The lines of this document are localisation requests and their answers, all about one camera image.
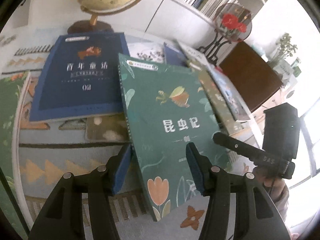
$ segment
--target orange flower illustration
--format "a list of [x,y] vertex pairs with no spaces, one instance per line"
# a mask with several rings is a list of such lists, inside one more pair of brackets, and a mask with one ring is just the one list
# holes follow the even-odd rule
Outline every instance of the orange flower illustration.
[[204,210],[196,211],[192,206],[188,206],[187,218],[181,223],[181,228],[191,226],[193,230],[198,230],[199,219],[203,216]]
[[247,164],[245,164],[245,163],[243,163],[243,174],[245,174],[245,173],[247,173],[247,172],[250,172],[250,167],[249,166],[247,166]]
[[19,74],[13,75],[11,77],[11,81],[15,81],[17,78],[22,78],[22,77],[23,77],[23,73],[19,73]]
[[152,201],[157,205],[162,205],[169,194],[169,182],[167,179],[156,177],[155,181],[152,179],[148,180],[148,190]]

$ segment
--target white wall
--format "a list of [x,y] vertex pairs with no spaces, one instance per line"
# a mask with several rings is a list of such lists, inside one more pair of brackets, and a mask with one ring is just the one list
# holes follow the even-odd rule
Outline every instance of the white wall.
[[296,57],[302,61],[299,66],[302,73],[288,103],[302,115],[320,97],[320,33],[303,7],[297,0],[268,0],[252,20],[252,32],[246,42],[259,44],[268,54],[285,32],[292,36],[292,44],[298,46],[297,53],[288,62]]

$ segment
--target black metal stand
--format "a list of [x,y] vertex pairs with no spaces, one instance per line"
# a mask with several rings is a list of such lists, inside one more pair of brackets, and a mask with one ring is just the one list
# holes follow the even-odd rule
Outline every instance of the black metal stand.
[[226,239],[230,193],[236,193],[234,240],[290,240],[278,210],[252,173],[239,176],[212,166],[194,143],[187,144],[186,157],[196,189],[202,196],[210,196],[199,240]]
[[222,42],[223,36],[221,36],[218,39],[219,33],[218,33],[218,31],[216,29],[214,31],[216,33],[216,36],[215,36],[214,40],[208,46],[206,46],[206,47],[201,46],[197,50],[199,50],[200,52],[205,54],[205,56],[207,57],[209,63],[211,63],[211,64],[216,66],[217,62],[218,62],[217,54],[218,54],[219,49],[224,44],[227,44],[227,43],[231,44],[231,41]]
[[106,165],[89,174],[65,173],[42,207],[28,240],[85,240],[82,193],[88,193],[94,240],[120,240],[108,196],[122,187],[131,160],[131,146],[124,145]]

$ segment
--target tulip illustration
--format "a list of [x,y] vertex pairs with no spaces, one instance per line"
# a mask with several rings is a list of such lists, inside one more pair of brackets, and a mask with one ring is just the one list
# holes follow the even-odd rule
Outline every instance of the tulip illustration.
[[[162,180],[160,177],[156,177],[153,181],[152,179],[148,180],[148,191],[150,197],[154,204],[159,208],[159,211],[153,207],[157,220],[161,219],[161,210],[160,206],[167,200],[169,195],[169,182],[167,179]],[[162,211],[162,217],[167,215],[170,212],[170,200],[164,205]]]

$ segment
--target insect illustration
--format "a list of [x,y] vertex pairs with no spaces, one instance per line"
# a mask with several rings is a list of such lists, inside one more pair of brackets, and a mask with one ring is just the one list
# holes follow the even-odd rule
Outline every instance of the insect illustration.
[[162,105],[168,100],[168,95],[161,90],[158,93],[159,93],[159,96],[156,97],[156,101],[161,100],[160,104]]
[[184,87],[177,87],[175,88],[171,95],[164,93],[163,91],[159,91],[159,96],[156,97],[156,101],[161,100],[161,105],[166,103],[167,100],[170,98],[173,103],[175,103],[179,107],[189,107],[190,105],[187,103],[189,99],[189,94],[184,91]]

